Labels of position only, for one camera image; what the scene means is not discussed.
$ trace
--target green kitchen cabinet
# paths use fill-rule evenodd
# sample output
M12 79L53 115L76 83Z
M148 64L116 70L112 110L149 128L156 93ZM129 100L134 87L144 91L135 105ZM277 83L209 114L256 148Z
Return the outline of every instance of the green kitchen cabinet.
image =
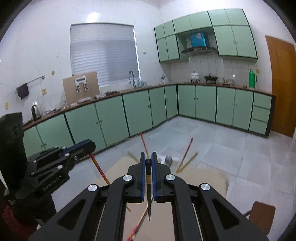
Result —
M235 90L231 88L217 88L216 122L231 126L234 108L234 93Z
M163 28L163 24L154 28L156 39L162 39L165 37L165 31Z
M165 86L165 104L167 119L178 114L177 89L175 85Z
M219 55L237 56L237 48L231 26L214 27Z
M231 25L249 26L248 20L242 9L229 8L225 9L225 11Z
M165 31L165 36L166 37L175 34L175 29L174 29L173 21L168 21L168 22L164 23L163 24L163 29Z
M232 126L249 129L253 105L253 92L235 90Z
M249 26L231 26L237 47L237 55L257 58L255 44Z
M45 150L35 126L24 131L24 137L22 140L27 157Z
M188 15L174 19L173 23L176 34L192 30L191 22Z
M196 86L196 118L215 121L216 117L216 94L214 86Z
M175 35L169 36L165 38L167 43L167 52L168 52L168 59L174 60L179 59L179 50L177 45L177 39Z
M212 23L207 11L189 15L192 29L211 27Z
M168 50L165 38L157 40L159 62L168 60Z
M94 104L69 111L66 118L75 143L90 139L96 144L96 151L106 148Z
M195 118L195 86L178 85L179 114Z
M230 25L225 9L209 11L213 26Z
M54 146L73 146L64 115L58 115L37 125L37 130L46 149Z
M166 120L165 90L163 87L149 90L153 127Z
M148 91L123 95L130 135L152 128L152 116Z
M260 94L260 93L254 93L254 103L253 103L253 105L270 110L271 96L270 95L265 95L265 94Z
M107 146L129 137L122 97L95 103Z
M267 123L251 119L249 131L253 131L262 135L265 135Z

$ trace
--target electric kettle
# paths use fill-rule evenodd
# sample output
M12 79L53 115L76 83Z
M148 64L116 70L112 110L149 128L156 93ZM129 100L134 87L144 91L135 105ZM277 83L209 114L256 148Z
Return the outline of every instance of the electric kettle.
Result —
M32 111L33 120L36 120L39 117L41 117L41 113L40 113L40 110L37 106L37 102L34 103L34 105L31 108L31 111Z

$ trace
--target window blind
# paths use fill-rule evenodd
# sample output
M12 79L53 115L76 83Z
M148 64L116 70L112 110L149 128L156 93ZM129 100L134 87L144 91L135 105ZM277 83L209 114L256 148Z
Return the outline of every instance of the window blind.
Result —
M72 25L70 54L73 74L96 71L99 85L139 78L133 26L108 23Z

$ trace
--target blue gripper pad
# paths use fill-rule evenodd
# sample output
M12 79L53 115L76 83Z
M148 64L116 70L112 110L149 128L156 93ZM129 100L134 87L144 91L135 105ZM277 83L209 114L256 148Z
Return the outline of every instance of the blue gripper pad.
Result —
M141 159L140 164L142 165L142 179L141 179L141 201L144 201L144 195L145 195L145 162L146 162L146 156L145 153L141 153Z
M151 155L151 167L152 167L152 187L153 187L154 201L157 200L156 165L158 165L157 156L156 156L156 152L153 152Z

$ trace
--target metal bolt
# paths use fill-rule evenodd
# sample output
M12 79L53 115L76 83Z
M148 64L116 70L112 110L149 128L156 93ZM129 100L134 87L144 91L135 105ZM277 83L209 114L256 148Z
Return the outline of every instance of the metal bolt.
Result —
M165 178L166 178L167 180L169 180L169 181L172 181L172 180L175 179L175 176L174 176L173 174L168 174L168 175L165 176Z
M207 184L207 183L203 183L200 187L201 187L202 190L205 190L205 191L210 189L210 185Z
M124 175L124 176L123 176L123 179L124 179L125 181L130 181L130 180L133 179L133 177L132 177L131 175Z
M93 192L95 190L98 189L98 186L96 184L91 184L87 187L87 189L90 191L90 192Z

